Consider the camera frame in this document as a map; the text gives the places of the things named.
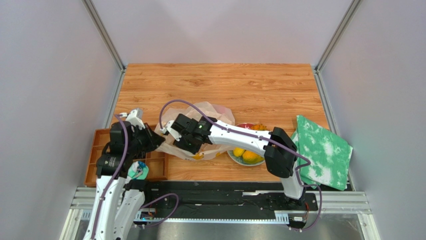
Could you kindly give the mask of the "fake pineapple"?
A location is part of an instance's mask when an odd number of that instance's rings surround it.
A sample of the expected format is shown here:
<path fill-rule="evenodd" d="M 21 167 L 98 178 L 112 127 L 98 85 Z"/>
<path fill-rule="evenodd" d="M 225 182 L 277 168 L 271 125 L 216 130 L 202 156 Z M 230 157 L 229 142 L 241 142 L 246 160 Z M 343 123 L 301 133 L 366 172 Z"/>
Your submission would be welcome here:
<path fill-rule="evenodd" d="M 255 131 L 267 131 L 268 130 L 268 128 L 261 123 L 254 124 L 253 126 L 250 127 L 250 129 L 255 130 Z"/>

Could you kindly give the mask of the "yellow green fake mango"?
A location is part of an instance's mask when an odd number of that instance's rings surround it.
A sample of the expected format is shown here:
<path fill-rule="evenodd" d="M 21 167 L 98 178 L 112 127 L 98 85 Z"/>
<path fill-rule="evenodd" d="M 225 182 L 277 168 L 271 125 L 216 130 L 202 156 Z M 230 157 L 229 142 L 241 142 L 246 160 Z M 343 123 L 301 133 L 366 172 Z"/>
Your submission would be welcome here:
<path fill-rule="evenodd" d="M 242 155 L 242 160 L 246 164 L 254 165 L 264 161 L 264 158 L 254 152 L 246 150 Z"/>

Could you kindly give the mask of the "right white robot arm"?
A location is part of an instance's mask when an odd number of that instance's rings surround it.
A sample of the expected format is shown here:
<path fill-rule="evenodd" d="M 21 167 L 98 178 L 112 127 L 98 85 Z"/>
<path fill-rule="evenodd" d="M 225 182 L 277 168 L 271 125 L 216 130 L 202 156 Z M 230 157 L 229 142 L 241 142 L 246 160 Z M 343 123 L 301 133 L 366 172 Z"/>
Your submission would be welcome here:
<path fill-rule="evenodd" d="M 272 131 L 253 130 L 214 117 L 202 116 L 196 120 L 180 113 L 165 125 L 165 132 L 173 136 L 176 147 L 192 154 L 204 144 L 231 146 L 255 153 L 265 160 L 268 172 L 280 178 L 286 197 L 299 200 L 304 195 L 295 173 L 297 146 L 279 127 Z"/>

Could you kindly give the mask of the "yellow fake fruit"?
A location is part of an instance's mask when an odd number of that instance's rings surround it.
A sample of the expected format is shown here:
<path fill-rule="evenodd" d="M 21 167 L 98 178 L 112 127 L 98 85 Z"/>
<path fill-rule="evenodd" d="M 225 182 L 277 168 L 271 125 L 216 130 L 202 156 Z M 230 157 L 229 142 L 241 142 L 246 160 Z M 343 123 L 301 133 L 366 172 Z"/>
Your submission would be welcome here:
<path fill-rule="evenodd" d="M 244 152 L 245 152 L 245 151 L 246 151 L 245 149 L 242 149 L 242 148 L 236 147 L 236 148 L 232 151 L 232 153 L 233 153 L 233 155 L 234 155 L 235 157 L 239 158 L 239 157 L 242 157 L 242 156 L 243 156 L 243 154 L 244 154 Z"/>

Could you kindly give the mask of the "banana print plastic bag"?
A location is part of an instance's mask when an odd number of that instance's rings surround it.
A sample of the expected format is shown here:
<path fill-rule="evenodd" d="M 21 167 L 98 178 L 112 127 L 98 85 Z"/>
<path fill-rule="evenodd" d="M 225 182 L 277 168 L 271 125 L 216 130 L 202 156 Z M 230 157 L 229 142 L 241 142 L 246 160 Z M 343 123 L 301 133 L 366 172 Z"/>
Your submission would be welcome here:
<path fill-rule="evenodd" d="M 160 132 L 168 121 L 174 120 L 172 128 L 180 134 L 205 134 L 204 143 L 198 153 L 192 154 L 174 146 L 175 139 L 170 135 Z M 165 142 L 157 149 L 183 160 L 212 160 L 220 154 L 231 149 L 230 143 L 220 141 L 226 136 L 228 129 L 233 127 L 235 118 L 232 111 L 222 105 L 212 104 L 208 101 L 190 103 L 182 99 L 167 102 L 159 114 L 159 122 L 155 132 L 165 138 Z"/>

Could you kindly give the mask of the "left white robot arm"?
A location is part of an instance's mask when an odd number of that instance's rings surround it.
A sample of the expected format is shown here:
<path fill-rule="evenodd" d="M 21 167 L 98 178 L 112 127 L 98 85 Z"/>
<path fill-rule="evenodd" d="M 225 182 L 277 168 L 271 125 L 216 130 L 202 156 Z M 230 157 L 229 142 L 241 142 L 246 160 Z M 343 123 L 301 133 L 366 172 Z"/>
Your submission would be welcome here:
<path fill-rule="evenodd" d="M 135 157 L 155 151 L 165 138 L 149 125 L 119 120 L 96 162 L 96 193 L 85 240 L 125 240 L 145 202 L 146 180 L 127 181 Z"/>

